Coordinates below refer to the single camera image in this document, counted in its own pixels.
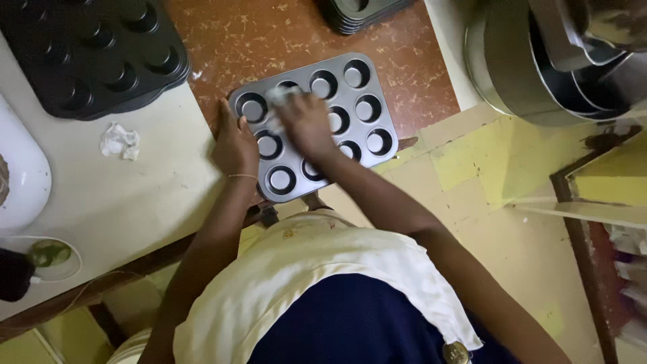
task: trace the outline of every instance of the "navy blue shirt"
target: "navy blue shirt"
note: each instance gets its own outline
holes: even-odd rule
[[[518,364],[468,312],[485,343],[472,364]],[[443,336],[406,296],[361,274],[310,287],[256,344],[248,364],[444,364]]]

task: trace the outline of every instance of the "white container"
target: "white container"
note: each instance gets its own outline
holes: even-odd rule
[[[0,190],[9,188],[0,203],[0,236],[6,236],[29,225],[43,210],[52,188],[52,171],[43,150],[2,95],[0,156],[9,169],[8,181],[0,176]]]

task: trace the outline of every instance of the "silver muffin tin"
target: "silver muffin tin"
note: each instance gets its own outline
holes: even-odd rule
[[[362,53],[347,53],[244,85],[229,104],[246,116],[261,153],[259,187],[272,202],[282,203],[330,184],[296,151],[265,100],[276,87],[298,86],[326,99],[333,139],[349,157],[366,167],[391,159],[398,140],[373,62]]]

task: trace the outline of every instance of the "person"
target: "person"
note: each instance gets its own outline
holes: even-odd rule
[[[220,100],[225,187],[159,308],[140,364],[570,363],[546,331],[420,203],[344,155],[309,93],[277,108],[301,155],[375,229],[316,196],[237,257],[258,182],[245,117]]]

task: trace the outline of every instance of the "stacked muffin tins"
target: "stacked muffin tins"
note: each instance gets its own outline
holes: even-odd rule
[[[413,0],[318,0],[323,18],[342,34],[358,30],[395,14]]]
[[[259,187],[281,203],[329,184],[277,130],[276,114],[265,93],[277,86],[299,87],[327,101],[333,139],[349,158],[371,167],[391,159],[398,140],[373,62],[362,53],[347,53],[244,85],[229,98],[237,117],[246,116],[261,154]]]
[[[191,68],[156,0],[3,0],[0,30],[43,109],[65,119],[141,108]]]

